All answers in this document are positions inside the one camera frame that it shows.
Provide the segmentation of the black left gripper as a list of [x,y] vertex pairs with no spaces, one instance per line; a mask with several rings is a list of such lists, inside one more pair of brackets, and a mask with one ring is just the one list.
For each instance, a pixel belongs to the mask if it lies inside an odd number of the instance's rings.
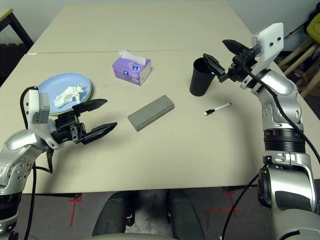
[[91,112],[100,108],[107,103],[106,99],[97,98],[82,103],[76,104],[72,107],[73,111],[67,111],[57,116],[55,122],[55,131],[51,134],[53,139],[62,144],[67,141],[78,143],[81,141],[87,145],[93,141],[103,138],[111,132],[117,125],[117,122],[102,124],[93,128],[90,132],[86,132],[85,125],[79,120],[79,113]]

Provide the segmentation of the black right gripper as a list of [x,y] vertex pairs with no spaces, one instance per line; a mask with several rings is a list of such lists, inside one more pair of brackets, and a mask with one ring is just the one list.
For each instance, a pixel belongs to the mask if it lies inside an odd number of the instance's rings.
[[222,43],[234,54],[227,74],[219,61],[212,55],[204,53],[204,63],[217,76],[220,82],[224,82],[226,79],[231,79],[233,82],[243,82],[248,76],[247,71],[251,70],[251,67],[257,63],[255,50],[233,39],[225,39]]

